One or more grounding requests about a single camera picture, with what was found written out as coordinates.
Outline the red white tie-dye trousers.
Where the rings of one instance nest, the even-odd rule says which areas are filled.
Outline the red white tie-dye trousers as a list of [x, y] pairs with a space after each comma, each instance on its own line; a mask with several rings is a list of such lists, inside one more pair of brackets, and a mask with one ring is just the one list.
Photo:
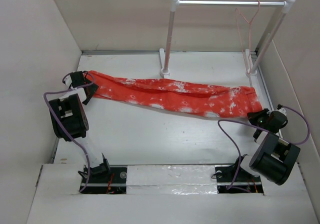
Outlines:
[[98, 89], [94, 97], [186, 113], [205, 118], [245, 118], [263, 107], [256, 90], [225, 87], [166, 78], [132, 79], [88, 72]]

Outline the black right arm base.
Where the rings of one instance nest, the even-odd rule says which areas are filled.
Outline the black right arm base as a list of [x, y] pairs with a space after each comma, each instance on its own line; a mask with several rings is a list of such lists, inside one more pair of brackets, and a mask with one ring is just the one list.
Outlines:
[[216, 165], [214, 169], [211, 179], [216, 181], [219, 194], [264, 193], [260, 176], [239, 167], [239, 157], [233, 164]]

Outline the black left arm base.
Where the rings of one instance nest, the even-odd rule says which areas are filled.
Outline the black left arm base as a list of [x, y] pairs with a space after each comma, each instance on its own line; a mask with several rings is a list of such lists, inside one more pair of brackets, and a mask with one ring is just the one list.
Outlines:
[[90, 168], [84, 166], [78, 171], [81, 176], [79, 192], [81, 194], [122, 195], [127, 193], [127, 165], [110, 165], [108, 159], [102, 154], [102, 163]]

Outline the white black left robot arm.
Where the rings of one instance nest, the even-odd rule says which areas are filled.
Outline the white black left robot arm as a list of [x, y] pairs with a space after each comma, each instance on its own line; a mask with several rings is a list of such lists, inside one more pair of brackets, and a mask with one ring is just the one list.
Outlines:
[[87, 136], [89, 122], [84, 106], [89, 103], [99, 86], [95, 84], [94, 77], [88, 71], [68, 73], [62, 79], [62, 83], [67, 86], [66, 90], [43, 94], [54, 134], [58, 139], [73, 142], [82, 150], [87, 163], [87, 167], [79, 172], [83, 178], [97, 178], [100, 182], [107, 182], [112, 173], [106, 157], [103, 155], [102, 162], [95, 164], [89, 148], [77, 141]]

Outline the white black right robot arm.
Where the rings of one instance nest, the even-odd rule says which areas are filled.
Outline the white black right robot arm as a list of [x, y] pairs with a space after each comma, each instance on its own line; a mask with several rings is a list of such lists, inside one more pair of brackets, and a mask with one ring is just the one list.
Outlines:
[[248, 121], [256, 127], [253, 138], [259, 147], [249, 162], [249, 168], [269, 181], [283, 185], [291, 174], [300, 148], [281, 139], [277, 133], [288, 124], [284, 108], [269, 111], [265, 108], [249, 112]]

